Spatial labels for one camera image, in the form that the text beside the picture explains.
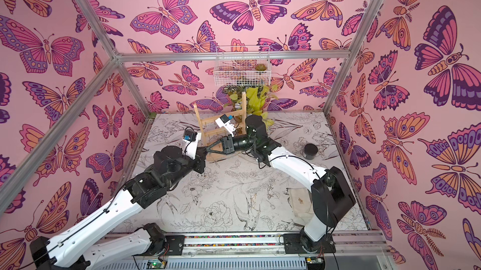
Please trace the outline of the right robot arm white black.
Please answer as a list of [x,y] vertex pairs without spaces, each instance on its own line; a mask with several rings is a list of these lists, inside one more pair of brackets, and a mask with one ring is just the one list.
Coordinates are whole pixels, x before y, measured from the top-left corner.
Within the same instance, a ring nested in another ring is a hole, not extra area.
[[300,182],[311,194],[314,216],[299,233],[299,244],[308,253],[326,248],[328,235],[355,205],[354,194],[344,173],[337,167],[326,169],[314,166],[305,157],[289,152],[268,136],[260,115],[244,120],[245,133],[236,135],[231,117],[224,114],[214,121],[227,135],[207,147],[208,153],[229,155],[246,152],[259,167],[272,167]]

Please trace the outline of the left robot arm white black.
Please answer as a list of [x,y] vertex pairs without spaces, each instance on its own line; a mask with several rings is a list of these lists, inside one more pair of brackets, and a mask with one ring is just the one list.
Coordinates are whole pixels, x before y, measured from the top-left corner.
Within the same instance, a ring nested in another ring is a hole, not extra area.
[[164,231],[155,223],[124,238],[107,242],[103,249],[94,244],[125,220],[174,191],[189,173],[205,169],[205,149],[199,149],[201,133],[184,130],[183,147],[166,146],[154,153],[154,163],[126,181],[114,197],[66,232],[51,239],[40,237],[31,246],[36,269],[94,269],[103,257],[122,258],[138,254],[163,254],[168,250]]

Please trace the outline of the wooden jewelry display stand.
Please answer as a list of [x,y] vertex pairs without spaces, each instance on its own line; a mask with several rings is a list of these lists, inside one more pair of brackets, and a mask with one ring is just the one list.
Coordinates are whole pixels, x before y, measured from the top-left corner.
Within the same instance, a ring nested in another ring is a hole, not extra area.
[[197,102],[192,104],[192,108],[197,117],[200,133],[202,134],[201,141],[203,146],[208,147],[213,145],[213,140],[218,139],[219,137],[235,136],[246,133],[245,119],[247,117],[247,97],[245,92],[242,92],[241,95],[240,109],[234,109],[234,111],[225,114],[227,117],[232,116],[230,124],[228,125],[223,123],[218,125],[216,123],[216,120],[218,120],[222,114],[215,114],[208,118],[202,118]]

